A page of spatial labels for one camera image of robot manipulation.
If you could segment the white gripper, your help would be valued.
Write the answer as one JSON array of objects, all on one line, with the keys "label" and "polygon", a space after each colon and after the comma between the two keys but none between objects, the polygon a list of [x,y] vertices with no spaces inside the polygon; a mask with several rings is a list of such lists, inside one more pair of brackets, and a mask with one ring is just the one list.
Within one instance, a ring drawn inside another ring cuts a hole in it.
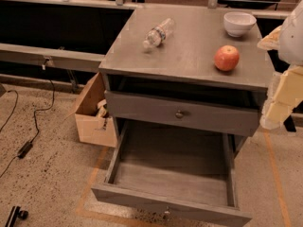
[{"label": "white gripper", "polygon": [[261,112],[260,125],[266,130],[281,126],[303,101],[303,0],[285,19],[262,38],[257,47],[278,50],[282,61],[291,65],[283,73],[274,72]]}]

